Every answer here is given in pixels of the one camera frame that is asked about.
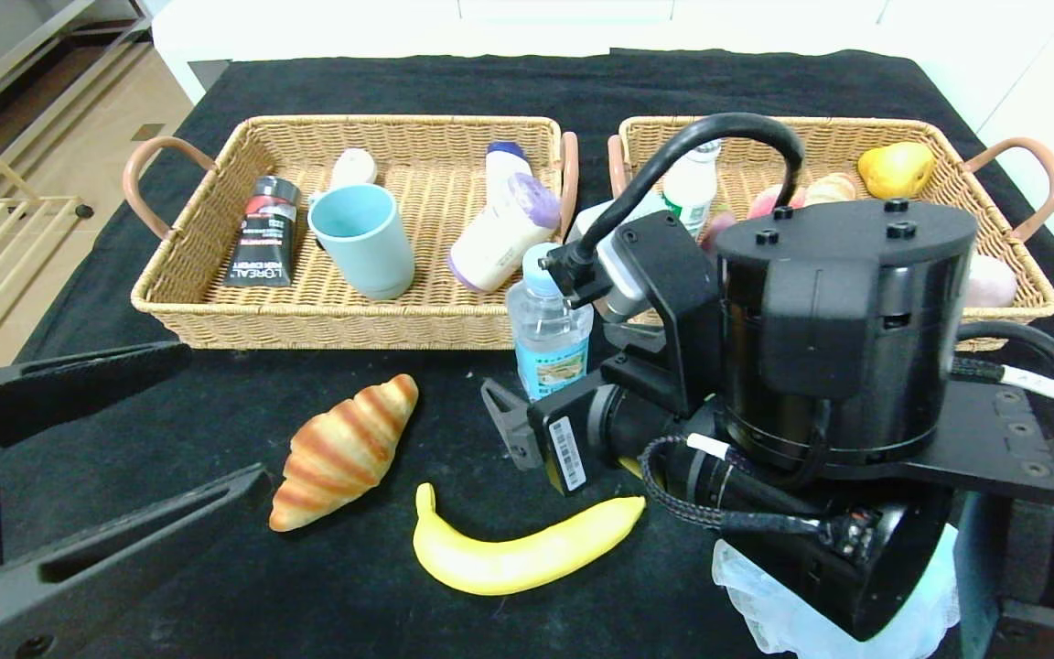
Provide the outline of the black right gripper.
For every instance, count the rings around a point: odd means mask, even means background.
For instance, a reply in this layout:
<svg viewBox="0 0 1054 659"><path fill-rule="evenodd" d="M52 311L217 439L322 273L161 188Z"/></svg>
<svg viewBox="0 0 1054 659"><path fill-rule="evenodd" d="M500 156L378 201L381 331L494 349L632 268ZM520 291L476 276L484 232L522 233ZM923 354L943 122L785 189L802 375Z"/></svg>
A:
<svg viewBox="0 0 1054 659"><path fill-rule="evenodd" d="M479 395L515 467L544 465L563 496L582 491L624 459L638 459L676 426L674 412L608 383L599 370L530 405L490 377L482 380Z"/></svg>

